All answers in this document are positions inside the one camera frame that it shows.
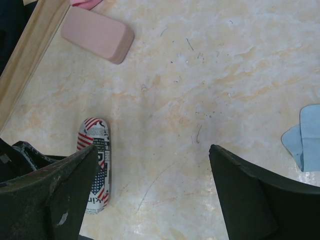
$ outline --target marble surface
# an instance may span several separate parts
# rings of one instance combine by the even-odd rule
[[[105,0],[128,23],[120,65],[56,33],[1,137],[45,154],[76,151],[88,117],[109,122],[109,205],[85,215],[95,240],[228,239],[208,153],[218,144],[283,176],[302,173],[281,135],[320,102],[315,0]]]

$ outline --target wooden plank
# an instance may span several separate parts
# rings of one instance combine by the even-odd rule
[[[0,133],[68,8],[69,0],[38,1],[0,77]]]

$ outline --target blue paper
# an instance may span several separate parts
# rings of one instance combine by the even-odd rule
[[[320,105],[304,107],[300,112],[304,171],[320,171]]]
[[[300,125],[298,124],[285,132],[282,135],[281,141],[294,158],[300,170],[304,172],[304,151],[301,139]]]

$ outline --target scuff mark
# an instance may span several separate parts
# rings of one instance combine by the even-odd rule
[[[188,38],[186,38],[186,41],[188,42],[188,44],[189,44],[189,46],[191,47],[192,51],[194,51],[194,48],[191,46]]]
[[[53,181],[52,181],[52,183],[50,184],[50,187],[49,187],[49,193],[50,193],[50,195],[55,191],[56,186],[57,186],[57,184],[58,184],[58,181],[59,181],[60,177],[61,177],[61,176],[59,175],[58,178],[54,178]]]
[[[119,197],[121,197],[122,192],[126,189],[126,187],[128,187],[129,184],[130,184],[130,181],[120,190]]]
[[[201,128],[202,128],[202,124],[201,124],[201,126],[200,126],[200,128],[199,128],[198,134],[196,135],[195,142],[196,142],[197,144],[200,143],[199,140],[198,140],[198,137],[199,137],[199,133],[200,133]]]
[[[153,180],[153,182],[150,184],[150,186],[149,186],[148,189],[146,190],[146,192],[145,192],[145,194],[144,194],[144,196],[143,196],[143,198],[142,198],[142,200],[141,200],[141,202],[140,202],[140,204],[139,204],[138,211],[137,211],[136,213],[139,212],[140,207],[141,207],[142,203],[144,202],[144,200],[145,200],[145,198],[146,198],[146,196],[147,196],[150,188],[152,187],[152,185],[158,180],[158,178],[159,178],[167,169],[169,169],[169,168],[170,168],[173,164],[175,164],[176,162],[177,162],[177,161],[175,161],[175,162],[172,163],[171,165],[167,166],[167,167]]]
[[[165,30],[168,30],[169,28],[167,27]],[[162,33],[160,34],[160,37],[162,37],[162,34],[164,34],[165,30],[162,31]]]
[[[60,222],[56,225],[57,227],[65,223],[65,221],[67,220],[68,214],[69,214],[68,211],[66,211],[66,213],[62,215]]]

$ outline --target american flag patterned can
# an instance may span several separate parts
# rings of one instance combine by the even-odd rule
[[[99,172],[94,178],[85,212],[97,214],[107,205],[110,194],[110,137],[107,123],[101,118],[87,118],[80,126],[77,151],[94,144],[98,148]]]

